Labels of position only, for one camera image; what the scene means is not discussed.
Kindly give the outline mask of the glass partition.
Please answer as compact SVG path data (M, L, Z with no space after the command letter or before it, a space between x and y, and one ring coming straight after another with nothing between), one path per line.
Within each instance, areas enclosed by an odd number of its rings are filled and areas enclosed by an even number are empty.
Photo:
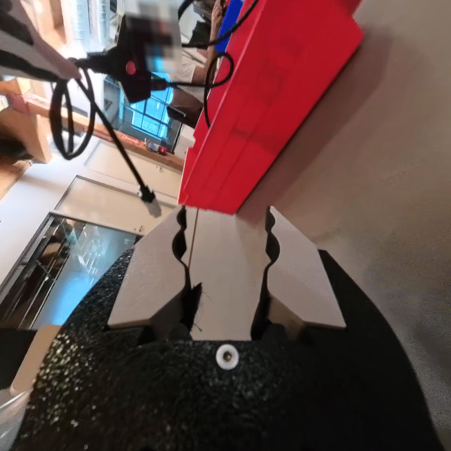
M140 235L49 214L1 284L0 326L63 325Z

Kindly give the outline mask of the wooden post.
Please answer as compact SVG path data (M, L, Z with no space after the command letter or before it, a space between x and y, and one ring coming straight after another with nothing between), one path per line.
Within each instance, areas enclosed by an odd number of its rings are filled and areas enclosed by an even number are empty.
M25 105L30 113L40 115L47 119L50 119L50 102L42 97L36 95L30 95L25 97ZM73 113L74 129L78 132L87 132L88 118L78 113ZM115 131L115 134L125 150L132 152L133 154L144 157L148 160L152 160L159 165L166 166L178 173L183 172L184 160L173 154L159 154L149 150L143 141L137 138L130 137L119 131ZM95 122L93 129L93 136L113 143L106 127L98 122Z

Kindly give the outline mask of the white door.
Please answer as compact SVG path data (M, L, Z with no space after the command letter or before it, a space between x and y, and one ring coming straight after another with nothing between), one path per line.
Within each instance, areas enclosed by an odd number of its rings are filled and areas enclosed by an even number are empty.
M173 199L157 194L161 216L152 216L133 192L76 177L53 210L60 216L146 235L175 208Z
M159 199L177 205L181 174L133 152L127 152L127 155L145 184L155 191ZM138 182L126 161L117 148L107 142L99 141L88 157L86 166L93 172L138 187Z

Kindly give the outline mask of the blue plastic bin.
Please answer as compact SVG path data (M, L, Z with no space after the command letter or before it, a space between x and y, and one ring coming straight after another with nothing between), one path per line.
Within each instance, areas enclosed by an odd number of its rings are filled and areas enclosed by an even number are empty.
M229 31L237 22L241 10L243 8L244 1L230 0L226 1L224 6L224 14L221 27L219 29L218 37L222 37L227 31Z

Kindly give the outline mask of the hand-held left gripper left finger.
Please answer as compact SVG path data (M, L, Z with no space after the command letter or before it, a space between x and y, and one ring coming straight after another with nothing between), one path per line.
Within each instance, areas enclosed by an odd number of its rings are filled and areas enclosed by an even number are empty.
M177 324L194 325L201 285L193 285L188 256L195 212L177 206L133 247L122 285L110 313L110 329L147 327L155 339L166 338Z

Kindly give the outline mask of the silver adapter hub with cable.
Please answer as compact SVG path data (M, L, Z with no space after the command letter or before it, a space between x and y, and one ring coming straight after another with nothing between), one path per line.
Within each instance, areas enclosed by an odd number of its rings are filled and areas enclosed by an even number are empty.
M76 59L70 57L68 59L69 62L71 62L73 65L75 65L76 69L81 69L82 73L86 79L87 85L83 84L80 81L77 81L78 86L81 88L83 94L89 101L89 116L88 116L88 124L87 124L87 130L85 131L84 139L80 143L80 145L75 148L74 147L74 132L75 132L75 122L74 122L74 112L73 112L73 106L71 103L71 98L69 94L69 90L67 87L68 81L59 80L55 82L51 102L50 102L50 109L49 109L49 122L52 132L52 137L54 144L56 146L56 149L58 150L59 154L66 160L71 161L75 159L76 157L83 154L83 152L86 150L87 145L89 144L91 138L93 137L93 132L95 128L95 118L96 116L99 116L101 122L103 123L108 136L112 139L112 142L115 144L117 150L121 154L122 158L124 159L126 165L131 170L135 180L138 183L139 186L139 192L138 196L142 203L147 208L149 214L155 218L160 217L161 207L158 203L158 200L156 199L155 192L151 190L146 183L144 182L143 178L139 174L137 168L133 164L132 160L128 156L126 149L123 146L123 143L118 138L115 130L111 126L111 123L104 115L101 108L98 106L97 102L95 101L95 96L93 92L93 84L90 78L90 75L87 72L87 69L82 67L80 64L82 63L82 59ZM67 110L67 132L68 132L68 141L67 145L65 145L64 139L63 139L63 116L62 116L62 103L63 100L66 102L66 110Z

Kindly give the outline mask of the large wooden board on stand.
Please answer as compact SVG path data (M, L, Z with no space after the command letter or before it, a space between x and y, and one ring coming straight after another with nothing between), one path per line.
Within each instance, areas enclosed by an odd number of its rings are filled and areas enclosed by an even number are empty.
M42 362L60 329L61 325L48 324L36 331L8 390L12 397L30 392L33 389Z

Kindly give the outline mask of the paned window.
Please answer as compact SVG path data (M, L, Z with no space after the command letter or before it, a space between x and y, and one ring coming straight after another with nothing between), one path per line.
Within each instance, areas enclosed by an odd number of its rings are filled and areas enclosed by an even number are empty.
M173 89L152 92L148 99L130 103L112 77L104 77L104 114L113 128L140 141L150 141L173 154L182 124L169 117Z

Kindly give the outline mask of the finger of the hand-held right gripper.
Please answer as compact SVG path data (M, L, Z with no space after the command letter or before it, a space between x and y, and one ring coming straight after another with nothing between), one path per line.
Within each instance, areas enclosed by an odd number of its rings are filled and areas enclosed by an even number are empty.
M80 78L78 68L46 43L22 3L0 2L0 75L41 81Z

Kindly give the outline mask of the red plastic bin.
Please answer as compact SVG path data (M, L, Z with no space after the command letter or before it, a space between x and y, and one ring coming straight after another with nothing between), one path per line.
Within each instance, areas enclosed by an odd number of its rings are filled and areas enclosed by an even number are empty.
M234 214L358 49L358 0L258 1L230 37L234 71L207 99L178 203Z

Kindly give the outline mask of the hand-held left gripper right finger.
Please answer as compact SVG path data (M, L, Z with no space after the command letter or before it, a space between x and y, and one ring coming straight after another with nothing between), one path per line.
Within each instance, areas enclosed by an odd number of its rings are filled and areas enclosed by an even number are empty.
M266 211L266 254L252 339L262 339L270 324L288 339L306 327L346 329L346 322L316 245L274 206Z

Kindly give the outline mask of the silver flexible duct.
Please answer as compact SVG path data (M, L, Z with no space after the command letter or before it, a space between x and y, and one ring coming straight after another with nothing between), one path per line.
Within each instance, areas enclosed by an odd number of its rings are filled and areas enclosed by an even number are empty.
M113 43L121 1L70 0L67 3L72 37L86 52L101 51Z

